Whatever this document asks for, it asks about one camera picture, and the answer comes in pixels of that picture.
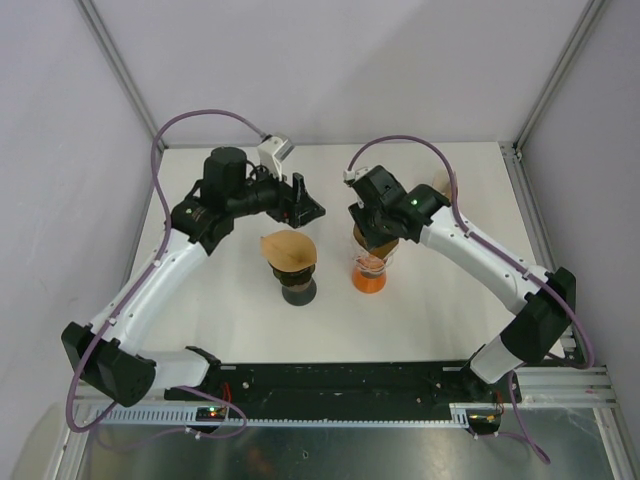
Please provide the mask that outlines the brown paper coffee filter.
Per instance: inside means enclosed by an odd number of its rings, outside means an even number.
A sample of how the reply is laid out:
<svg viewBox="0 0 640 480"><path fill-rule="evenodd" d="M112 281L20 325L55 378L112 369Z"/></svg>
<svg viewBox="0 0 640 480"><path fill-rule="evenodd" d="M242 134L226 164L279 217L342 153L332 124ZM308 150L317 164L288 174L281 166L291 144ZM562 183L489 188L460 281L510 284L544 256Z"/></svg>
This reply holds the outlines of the brown paper coffee filter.
<svg viewBox="0 0 640 480"><path fill-rule="evenodd" d="M296 272L317 263L314 242L305 234L281 230L260 239L261 255L277 270Z"/></svg>

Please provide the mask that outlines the orange liquid glass beaker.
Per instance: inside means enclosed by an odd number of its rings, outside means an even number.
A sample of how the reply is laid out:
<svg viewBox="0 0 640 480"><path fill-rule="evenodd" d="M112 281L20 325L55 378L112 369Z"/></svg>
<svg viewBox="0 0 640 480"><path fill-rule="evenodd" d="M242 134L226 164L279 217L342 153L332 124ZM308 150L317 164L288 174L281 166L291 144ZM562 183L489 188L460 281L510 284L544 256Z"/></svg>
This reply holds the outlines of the orange liquid glass beaker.
<svg viewBox="0 0 640 480"><path fill-rule="evenodd" d="M386 263L375 256L361 256L354 260L351 280L354 287L365 294L380 292L386 285Z"/></svg>

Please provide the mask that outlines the olive green plastic dripper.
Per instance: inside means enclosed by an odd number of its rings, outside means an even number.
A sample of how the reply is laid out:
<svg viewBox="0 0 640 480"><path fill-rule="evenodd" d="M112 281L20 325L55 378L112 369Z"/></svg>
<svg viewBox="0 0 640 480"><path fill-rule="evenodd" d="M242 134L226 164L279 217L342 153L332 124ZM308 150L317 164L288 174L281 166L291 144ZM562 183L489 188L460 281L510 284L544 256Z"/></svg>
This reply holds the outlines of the olive green plastic dripper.
<svg viewBox="0 0 640 480"><path fill-rule="evenodd" d="M315 265L312 264L306 268L296 271L284 271L271 266L274 277L283 287L293 288L308 284L315 272Z"/></svg>

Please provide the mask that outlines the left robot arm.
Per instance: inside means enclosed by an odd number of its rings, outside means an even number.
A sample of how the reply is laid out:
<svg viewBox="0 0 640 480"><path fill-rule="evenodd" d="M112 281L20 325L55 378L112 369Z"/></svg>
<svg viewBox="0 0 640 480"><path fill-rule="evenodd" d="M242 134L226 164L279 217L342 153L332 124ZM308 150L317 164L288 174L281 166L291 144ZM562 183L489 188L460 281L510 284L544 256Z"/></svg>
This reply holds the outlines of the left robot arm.
<svg viewBox="0 0 640 480"><path fill-rule="evenodd" d="M325 215L301 174L284 175L292 150L288 141L270 137L257 148L257 165L236 147L211 151L201 178L166 209L164 236L146 264L91 322L63 330L62 344L81 380L123 407L151 390L186 386L202 400L219 392L213 356L196 347L146 352L143 345L170 296L233 231L235 220L266 213L297 229Z"/></svg>

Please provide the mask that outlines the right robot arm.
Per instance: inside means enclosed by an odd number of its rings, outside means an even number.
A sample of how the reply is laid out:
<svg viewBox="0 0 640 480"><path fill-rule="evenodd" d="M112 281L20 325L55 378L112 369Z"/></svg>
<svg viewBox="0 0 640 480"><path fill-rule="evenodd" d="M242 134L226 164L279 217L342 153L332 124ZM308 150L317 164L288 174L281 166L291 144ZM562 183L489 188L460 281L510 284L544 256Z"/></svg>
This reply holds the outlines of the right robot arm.
<svg viewBox="0 0 640 480"><path fill-rule="evenodd" d="M382 166L347 170L343 179L357 195L349 212L367 249L402 239L434 250L483 284L513 314L469 359L461 376L469 399L486 400L509 371L543 360L568 329L566 311L576 286L570 272L551 273L501 250L466 218L456 217L449 199L429 185L406 191Z"/></svg>

